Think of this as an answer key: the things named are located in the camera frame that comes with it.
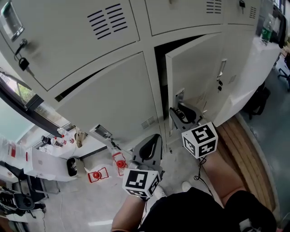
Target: locker handle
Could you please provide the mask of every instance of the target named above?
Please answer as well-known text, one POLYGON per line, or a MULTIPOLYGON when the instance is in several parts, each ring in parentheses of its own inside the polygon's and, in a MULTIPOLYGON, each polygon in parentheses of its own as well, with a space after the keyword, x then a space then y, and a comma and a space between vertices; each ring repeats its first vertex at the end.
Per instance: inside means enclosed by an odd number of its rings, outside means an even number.
POLYGON ((222 63, 221 63, 221 66, 220 66, 220 68, 218 70, 217 81, 220 80, 220 77, 222 76, 223 70, 225 69, 226 63, 227 63, 227 59, 223 59, 222 63))

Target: cable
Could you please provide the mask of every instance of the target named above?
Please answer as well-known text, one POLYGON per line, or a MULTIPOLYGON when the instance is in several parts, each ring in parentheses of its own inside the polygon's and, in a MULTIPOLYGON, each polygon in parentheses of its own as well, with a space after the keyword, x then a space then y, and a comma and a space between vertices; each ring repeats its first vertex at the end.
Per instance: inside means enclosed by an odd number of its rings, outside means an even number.
POLYGON ((200 175, 201 175, 201 174, 200 174, 201 166, 202 166, 203 164, 205 164, 206 161, 207 161, 207 160, 206 160, 204 157, 202 157, 201 160, 199 161, 199 165, 198 165, 198 175, 197 175, 197 176, 194 176, 194 180, 199 180, 201 183, 203 183, 203 184, 208 188, 209 193, 210 193, 211 196, 213 197, 213 193, 212 193, 212 191, 210 191, 208 185, 207 185, 207 184, 205 183, 205 181, 200 177, 200 175))
POLYGON ((44 218, 45 218, 45 213, 44 213, 44 216, 43 216, 42 220, 43 220, 44 232, 46 232, 46 231, 45 231, 46 228, 45 228, 45 221, 44 221, 44 218))
POLYGON ((63 224, 63 228, 64 228, 64 230, 67 231, 66 228, 65 228, 65 226, 64 226, 63 220, 62 220, 63 194, 60 193, 60 195, 61 195, 61 197, 62 197, 62 201, 61 201, 61 203, 60 203, 59 216, 60 216, 60 220, 62 221, 62 224, 63 224))
POLYGON ((145 203, 145 215, 144 215, 143 218, 141 219, 140 226, 142 226, 143 219, 144 219, 144 218, 146 217, 146 215, 147 215, 147 202, 148 202, 148 201, 146 201, 146 203, 145 203))

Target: black shirt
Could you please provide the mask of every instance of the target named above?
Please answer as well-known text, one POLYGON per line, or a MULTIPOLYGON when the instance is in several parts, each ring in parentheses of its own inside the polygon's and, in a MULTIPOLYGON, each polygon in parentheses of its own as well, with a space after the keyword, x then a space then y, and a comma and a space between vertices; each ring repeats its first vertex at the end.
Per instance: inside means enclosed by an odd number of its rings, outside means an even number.
POLYGON ((251 227, 275 232, 271 211, 254 195, 245 191, 233 194, 222 208, 207 193, 191 188, 158 200, 138 229, 139 232, 239 232, 240 223, 249 219, 251 227))

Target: cabinet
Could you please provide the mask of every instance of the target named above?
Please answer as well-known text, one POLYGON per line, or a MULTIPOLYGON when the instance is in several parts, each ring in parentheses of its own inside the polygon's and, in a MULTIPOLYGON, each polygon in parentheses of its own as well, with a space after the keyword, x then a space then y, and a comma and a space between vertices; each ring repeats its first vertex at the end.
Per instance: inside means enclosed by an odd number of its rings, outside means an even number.
POLYGON ((253 41, 254 31, 233 31, 224 34, 225 40, 223 50, 220 56, 219 63, 226 61, 220 80, 223 83, 222 91, 218 90, 218 82, 215 73, 215 81, 213 85, 207 89, 207 99, 205 116, 211 120, 215 126, 219 126, 224 121, 219 120, 215 123, 217 114, 222 110, 222 107, 227 98, 232 93, 236 83, 238 82, 241 72, 248 59, 251 44, 253 41))
POLYGON ((261 0, 244 0, 244 11, 239 0, 227 0, 225 4, 225 23, 256 25, 259 18, 261 0))
POLYGON ((103 69, 61 103, 57 112, 74 125, 106 143, 94 132, 101 125, 121 147, 158 121, 143 53, 103 69))
POLYGON ((222 24, 226 0, 146 0, 152 35, 222 24))
POLYGON ((166 54, 169 107, 184 89, 184 100, 203 110, 206 89, 215 82, 215 67, 222 50, 222 34, 195 39, 166 54))
POLYGON ((20 53, 37 81, 49 90, 89 62, 139 40, 129 0, 13 0, 28 45, 20 53))

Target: open locker door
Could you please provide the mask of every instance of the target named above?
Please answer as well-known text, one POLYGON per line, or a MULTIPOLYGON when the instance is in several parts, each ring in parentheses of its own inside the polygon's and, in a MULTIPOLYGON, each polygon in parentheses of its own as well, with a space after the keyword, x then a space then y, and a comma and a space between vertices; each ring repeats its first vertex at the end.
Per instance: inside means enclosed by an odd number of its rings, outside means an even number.
POLYGON ((207 86, 216 81, 214 74, 221 52, 222 34, 215 33, 166 54, 169 108, 174 108, 175 95, 184 90, 184 101, 203 110, 207 86))

